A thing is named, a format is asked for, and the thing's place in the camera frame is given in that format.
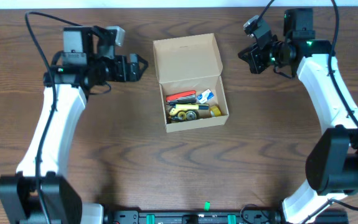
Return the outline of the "brown cardboard box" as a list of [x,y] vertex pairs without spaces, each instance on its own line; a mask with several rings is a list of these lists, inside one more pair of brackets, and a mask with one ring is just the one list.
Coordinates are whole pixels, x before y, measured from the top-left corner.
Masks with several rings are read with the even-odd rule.
[[[223,64],[214,34],[192,35],[153,42],[154,63],[163,104],[164,124],[168,133],[218,126],[229,117],[224,86]],[[193,121],[170,120],[166,97],[195,90],[195,96],[210,89],[214,97],[206,102],[208,110],[197,110],[199,117]],[[210,107],[217,105],[222,112],[212,117]]]

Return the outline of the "yellow highlighter blue cap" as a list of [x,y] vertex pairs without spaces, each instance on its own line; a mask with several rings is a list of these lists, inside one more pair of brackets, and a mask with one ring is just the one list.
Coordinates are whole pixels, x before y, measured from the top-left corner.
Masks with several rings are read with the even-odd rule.
[[209,105],[192,105],[192,104],[175,104],[170,110],[169,115],[175,116],[180,111],[184,110],[208,110]]

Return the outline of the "correction tape dispenser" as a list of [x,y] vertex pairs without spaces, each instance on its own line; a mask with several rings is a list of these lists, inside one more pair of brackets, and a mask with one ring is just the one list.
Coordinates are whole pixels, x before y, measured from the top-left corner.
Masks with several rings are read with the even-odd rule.
[[176,115],[171,116],[170,120],[175,122],[193,121],[199,117],[198,112],[194,110],[179,111]]

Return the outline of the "clear yellow tape roll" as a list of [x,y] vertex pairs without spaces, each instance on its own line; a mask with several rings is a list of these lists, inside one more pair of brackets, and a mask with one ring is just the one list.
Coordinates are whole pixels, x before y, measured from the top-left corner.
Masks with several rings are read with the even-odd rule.
[[222,112],[217,105],[214,105],[210,107],[210,114],[212,117],[219,117],[222,115]]

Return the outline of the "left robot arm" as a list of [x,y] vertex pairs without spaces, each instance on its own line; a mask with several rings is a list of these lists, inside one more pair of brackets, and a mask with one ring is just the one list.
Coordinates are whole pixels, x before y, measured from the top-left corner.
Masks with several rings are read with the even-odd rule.
[[92,87],[136,82],[148,68],[137,54],[87,57],[57,52],[44,74],[44,101],[30,146],[14,175],[0,176],[0,201],[10,223],[107,223],[98,203],[69,184],[73,135]]

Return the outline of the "blue white staples box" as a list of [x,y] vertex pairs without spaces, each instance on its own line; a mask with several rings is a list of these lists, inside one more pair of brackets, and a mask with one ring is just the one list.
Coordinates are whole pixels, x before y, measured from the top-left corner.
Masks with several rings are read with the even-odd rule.
[[197,101],[200,104],[205,104],[214,97],[213,92],[210,89],[206,89],[201,94],[197,95]]

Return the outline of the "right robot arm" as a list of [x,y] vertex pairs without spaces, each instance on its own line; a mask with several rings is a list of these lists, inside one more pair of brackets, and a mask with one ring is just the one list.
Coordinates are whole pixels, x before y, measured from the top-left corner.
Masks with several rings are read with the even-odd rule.
[[306,88],[322,136],[307,157],[306,180],[282,201],[286,223],[312,223],[330,205],[355,210],[342,199],[358,193],[358,106],[339,71],[328,40],[255,42],[238,53],[255,74],[270,65],[291,67]]

